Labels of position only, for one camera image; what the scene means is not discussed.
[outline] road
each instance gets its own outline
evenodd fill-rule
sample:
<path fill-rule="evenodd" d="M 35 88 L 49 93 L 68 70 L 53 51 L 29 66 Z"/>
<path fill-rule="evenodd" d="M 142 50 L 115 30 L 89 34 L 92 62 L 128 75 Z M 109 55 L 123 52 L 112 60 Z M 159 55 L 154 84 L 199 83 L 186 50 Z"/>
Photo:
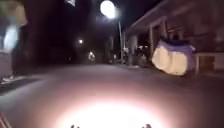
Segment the road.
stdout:
<path fill-rule="evenodd" d="M 0 109 L 14 128 L 221 128 L 223 83 L 149 69 L 65 67 L 4 93 Z"/>

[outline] asphalt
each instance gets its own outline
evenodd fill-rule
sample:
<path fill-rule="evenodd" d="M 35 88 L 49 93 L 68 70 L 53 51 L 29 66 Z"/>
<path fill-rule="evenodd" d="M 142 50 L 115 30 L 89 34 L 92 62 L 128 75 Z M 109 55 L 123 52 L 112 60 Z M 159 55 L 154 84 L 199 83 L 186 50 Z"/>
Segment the asphalt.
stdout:
<path fill-rule="evenodd" d="M 0 110 L 13 128 L 223 128 L 223 83 L 151 69 L 70 66 L 1 89 Z"/>

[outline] lamp post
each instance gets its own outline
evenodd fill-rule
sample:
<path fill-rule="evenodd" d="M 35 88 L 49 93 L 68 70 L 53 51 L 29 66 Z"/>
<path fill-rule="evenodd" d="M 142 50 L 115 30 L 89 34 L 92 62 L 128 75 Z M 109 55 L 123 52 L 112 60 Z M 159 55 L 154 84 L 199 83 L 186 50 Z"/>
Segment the lamp post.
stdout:
<path fill-rule="evenodd" d="M 115 19 L 117 16 L 116 14 L 116 7 L 115 5 L 109 1 L 105 0 L 100 5 L 101 13 L 106 16 L 108 19 Z M 123 39 L 122 39 L 122 32 L 121 32 L 121 22 L 118 22 L 118 29 L 119 29 L 119 37 L 120 37 L 120 45 L 121 45 L 121 63 L 123 63 Z"/>

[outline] distant light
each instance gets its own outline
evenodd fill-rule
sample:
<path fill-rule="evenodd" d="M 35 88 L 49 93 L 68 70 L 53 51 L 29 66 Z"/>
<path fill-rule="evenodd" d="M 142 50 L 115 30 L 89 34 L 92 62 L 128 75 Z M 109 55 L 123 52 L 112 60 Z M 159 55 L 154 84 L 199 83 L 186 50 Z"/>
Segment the distant light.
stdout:
<path fill-rule="evenodd" d="M 109 19 L 114 19 L 116 17 L 116 8 L 114 4 L 109 0 L 105 0 L 101 3 L 100 10 L 101 13 L 103 13 L 103 15 L 105 15 Z"/>
<path fill-rule="evenodd" d="M 116 54 L 114 54 L 114 59 L 117 59 L 117 55 Z"/>
<path fill-rule="evenodd" d="M 75 0 L 65 0 L 65 1 L 75 7 Z"/>
<path fill-rule="evenodd" d="M 142 48 L 143 48 L 143 46 L 139 46 L 139 48 L 140 48 L 140 49 L 142 49 Z"/>
<path fill-rule="evenodd" d="M 94 54 L 93 54 L 93 52 L 90 52 L 89 55 L 93 56 Z"/>
<path fill-rule="evenodd" d="M 83 40 L 79 40 L 79 44 L 83 44 Z"/>

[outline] dark background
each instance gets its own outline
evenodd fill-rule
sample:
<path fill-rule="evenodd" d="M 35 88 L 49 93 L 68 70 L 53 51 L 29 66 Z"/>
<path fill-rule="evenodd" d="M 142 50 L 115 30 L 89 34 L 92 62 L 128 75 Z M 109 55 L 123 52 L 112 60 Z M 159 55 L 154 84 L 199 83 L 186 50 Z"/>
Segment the dark background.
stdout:
<path fill-rule="evenodd" d="M 120 12 L 115 20 L 100 13 L 102 0 L 76 0 L 75 7 L 63 0 L 21 2 L 29 22 L 21 29 L 29 63 L 47 65 L 81 63 L 89 51 L 104 56 L 109 36 L 115 37 L 115 51 L 119 51 L 118 21 L 125 30 L 160 0 L 112 0 Z M 80 38 L 82 47 L 77 46 Z"/>

